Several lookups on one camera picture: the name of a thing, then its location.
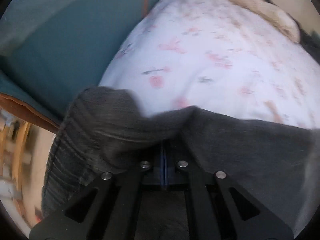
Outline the dark grey pants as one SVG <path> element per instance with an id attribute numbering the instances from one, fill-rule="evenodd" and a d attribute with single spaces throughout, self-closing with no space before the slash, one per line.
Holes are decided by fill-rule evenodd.
<path id="1" fill-rule="evenodd" d="M 207 171 L 223 170 L 300 233 L 319 206 L 319 130 L 238 120 L 196 107 L 140 115 L 125 90 L 95 87 L 70 104 L 49 152 L 48 216 L 102 172 L 120 173 L 142 150 L 181 136 Z"/>

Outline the white floral bed sheet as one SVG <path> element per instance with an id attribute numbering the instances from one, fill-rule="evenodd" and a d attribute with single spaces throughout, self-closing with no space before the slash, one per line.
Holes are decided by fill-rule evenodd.
<path id="1" fill-rule="evenodd" d="M 144 116 L 197 106 L 237 119 L 319 128 L 319 64 L 227 0 L 160 0 L 100 80 Z"/>

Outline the cream teddy print duvet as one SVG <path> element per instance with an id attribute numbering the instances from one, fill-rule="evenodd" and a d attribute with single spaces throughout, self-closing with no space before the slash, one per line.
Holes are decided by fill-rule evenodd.
<path id="1" fill-rule="evenodd" d="M 295 20 L 283 9 L 268 3 L 265 0 L 229 0 L 230 2 L 246 8 L 275 26 L 292 42 L 300 42 L 300 30 Z"/>

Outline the teal bed frame side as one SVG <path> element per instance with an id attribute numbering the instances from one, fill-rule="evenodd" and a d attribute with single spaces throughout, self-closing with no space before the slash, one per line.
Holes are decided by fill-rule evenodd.
<path id="1" fill-rule="evenodd" d="M 1 106 L 56 132 L 159 0 L 1 0 Z"/>

